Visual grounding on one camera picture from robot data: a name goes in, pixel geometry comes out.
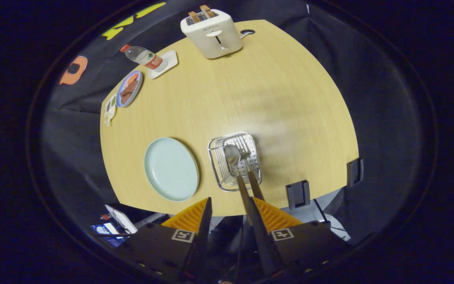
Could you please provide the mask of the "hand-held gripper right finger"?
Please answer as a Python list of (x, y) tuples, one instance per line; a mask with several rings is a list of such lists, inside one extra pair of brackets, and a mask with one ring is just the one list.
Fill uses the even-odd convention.
[(350, 245), (324, 223), (303, 223), (259, 198), (248, 198), (247, 215), (268, 277), (313, 273), (350, 251)]

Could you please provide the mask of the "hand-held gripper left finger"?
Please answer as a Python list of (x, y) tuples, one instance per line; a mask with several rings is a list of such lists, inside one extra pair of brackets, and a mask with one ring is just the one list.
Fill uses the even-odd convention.
[(121, 258), (174, 282), (197, 283), (207, 257), (211, 198), (162, 224), (148, 223), (121, 244)]

